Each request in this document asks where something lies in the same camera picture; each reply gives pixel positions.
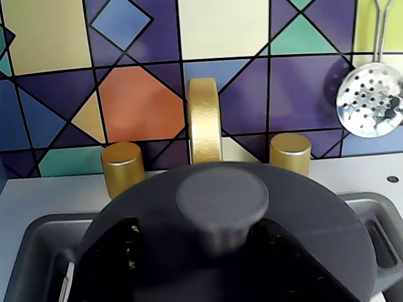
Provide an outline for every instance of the skimmer ladle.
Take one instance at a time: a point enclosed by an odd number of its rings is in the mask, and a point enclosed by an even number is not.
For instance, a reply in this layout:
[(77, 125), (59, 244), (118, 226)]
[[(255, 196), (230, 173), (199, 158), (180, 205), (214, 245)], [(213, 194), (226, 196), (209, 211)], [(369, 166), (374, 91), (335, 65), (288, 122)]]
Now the skimmer ladle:
[(350, 133), (363, 138), (389, 134), (403, 122), (403, 77), (382, 63), (386, 25), (393, 0), (383, 11), (377, 6), (377, 24), (372, 62), (351, 71), (341, 83), (336, 111), (341, 124)]

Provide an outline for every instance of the cream tile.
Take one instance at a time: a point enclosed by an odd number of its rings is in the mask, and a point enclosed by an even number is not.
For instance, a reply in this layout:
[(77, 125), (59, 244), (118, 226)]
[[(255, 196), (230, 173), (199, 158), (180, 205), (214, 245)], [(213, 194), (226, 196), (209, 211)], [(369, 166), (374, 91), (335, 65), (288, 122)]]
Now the cream tile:
[[(388, 0), (381, 0), (385, 7)], [(375, 36), (375, 11), (374, 0), (358, 0), (357, 20), (355, 28), (355, 52), (373, 51)], [(403, 1), (394, 1), (387, 23), (385, 51), (403, 52), (403, 39), (401, 28), (403, 27)]]
[(71, 122), (100, 143), (105, 143), (96, 92), (88, 99)]
[(183, 58), (256, 55), (268, 42), (268, 0), (178, 0)]
[(90, 67), (81, 0), (3, 0), (16, 75)]
[(231, 137), (222, 138), (222, 157), (225, 162), (260, 162)]
[[(354, 55), (353, 56), (354, 67), (359, 67), (359, 66), (369, 63), (371, 61), (372, 61), (372, 55)], [(403, 54), (401, 54), (401, 55), (384, 54), (382, 61), (383, 61), (383, 63), (394, 67), (401, 74), (403, 74)]]

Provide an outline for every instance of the gray sink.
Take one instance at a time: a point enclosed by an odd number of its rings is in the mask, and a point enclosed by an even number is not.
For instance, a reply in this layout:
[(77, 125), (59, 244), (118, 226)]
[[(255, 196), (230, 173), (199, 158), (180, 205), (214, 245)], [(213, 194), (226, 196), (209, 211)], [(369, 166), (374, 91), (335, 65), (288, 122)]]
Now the gray sink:
[[(397, 274), (392, 276), (398, 280), (399, 269), (403, 266), (403, 220), (393, 203), (384, 196), (373, 193), (340, 197), (368, 227), (375, 222), (376, 229), (384, 239), (374, 242), (375, 250), (378, 249), (378, 263), (395, 269)], [(74, 262), (74, 249), (95, 215), (48, 215), (31, 223), (24, 234), (4, 301), (58, 301), (67, 266), (70, 261)], [(382, 245), (379, 242), (383, 242), (386, 249), (384, 246), (377, 247), (377, 244)], [(384, 289), (388, 282), (390, 279), (380, 278), (375, 287)], [(402, 301), (403, 281), (384, 291), (384, 295), (388, 302)]]

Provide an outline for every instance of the black pot lid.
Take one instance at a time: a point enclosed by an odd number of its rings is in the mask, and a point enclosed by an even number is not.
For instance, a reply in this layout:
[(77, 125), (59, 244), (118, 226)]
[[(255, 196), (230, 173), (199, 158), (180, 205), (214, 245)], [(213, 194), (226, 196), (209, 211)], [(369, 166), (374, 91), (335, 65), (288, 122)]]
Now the black pot lid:
[(137, 217), (142, 234), (164, 225), (189, 228), (176, 204), (179, 185), (212, 167), (234, 167), (258, 176), (267, 186), (265, 218), (296, 238), (315, 259), (360, 301), (369, 301), (377, 275), (370, 236), (350, 207), (320, 184), (298, 174), (252, 163), (192, 165), (153, 176), (114, 199), (95, 218), (79, 247), (78, 259), (113, 225)]

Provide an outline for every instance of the purple tile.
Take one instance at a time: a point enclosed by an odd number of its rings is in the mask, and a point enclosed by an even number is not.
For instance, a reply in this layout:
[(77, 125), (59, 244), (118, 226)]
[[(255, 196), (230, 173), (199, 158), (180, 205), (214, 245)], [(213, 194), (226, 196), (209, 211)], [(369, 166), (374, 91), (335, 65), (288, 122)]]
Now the purple tile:
[(105, 74), (110, 70), (110, 68), (100, 68), (95, 70), (96, 80), (102, 82)]
[(221, 94), (222, 128), (231, 134), (265, 132), (267, 59), (254, 60)]
[(134, 62), (127, 55), (124, 55), (118, 62), (118, 66), (122, 66), (122, 65), (136, 65), (136, 62)]
[(270, 131), (341, 127), (334, 101), (328, 101), (335, 100), (336, 90), (331, 96), (324, 93), (326, 75), (340, 59), (338, 55), (271, 59)]
[(31, 75), (16, 81), (66, 119), (72, 117), (94, 89), (91, 70)]
[(270, 37), (273, 38), (297, 14), (297, 11), (287, 0), (271, 0), (270, 4)]
[(154, 21), (128, 53), (140, 62), (179, 60), (175, 0), (133, 0)]
[(145, 67), (165, 84), (182, 95), (181, 67), (179, 64), (160, 64)]
[(35, 166), (35, 159), (31, 151), (19, 151), (1, 154), (3, 163), (22, 177), (27, 177)]
[(99, 33), (92, 28), (88, 28), (89, 39), (91, 42), (92, 54), (95, 66), (111, 66), (122, 51), (109, 41), (105, 40)]
[[(342, 130), (326, 130), (326, 131), (312, 131), (300, 133), (307, 137), (312, 144), (312, 153), (316, 157), (322, 157), (335, 143), (340, 141)], [(326, 157), (339, 156), (340, 146), (334, 147)]]
[(29, 177), (40, 177), (40, 173), (39, 173), (38, 169), (35, 169), (34, 171), (32, 171), (32, 173), (29, 175)]
[(4, 168), (6, 170), (6, 175), (8, 179), (16, 179), (16, 178), (21, 178), (19, 175), (15, 174), (13, 171)]
[(51, 147), (78, 147), (85, 145), (100, 145), (100, 143), (75, 126), (69, 125)]
[(234, 138), (258, 160), (263, 163), (268, 162), (269, 158), (268, 154), (266, 154), (266, 135), (248, 135)]
[(95, 17), (96, 13), (102, 8), (108, 0), (86, 0), (86, 12), (87, 12), (87, 19), (88, 22), (92, 21)]
[(46, 153), (46, 150), (35, 150), (35, 158), (37, 159), (37, 161), (41, 161), (41, 159), (43, 158), (43, 155)]
[(153, 170), (172, 169), (188, 164), (185, 140), (173, 142), (152, 164)]
[(153, 168), (151, 163), (155, 159), (155, 157), (166, 147), (169, 142), (147, 142), (141, 141), (136, 142), (137, 145), (141, 148), (141, 153), (143, 156), (144, 169), (146, 171), (152, 171)]
[(316, 0), (305, 14), (342, 52), (350, 52), (354, 32), (356, 1)]

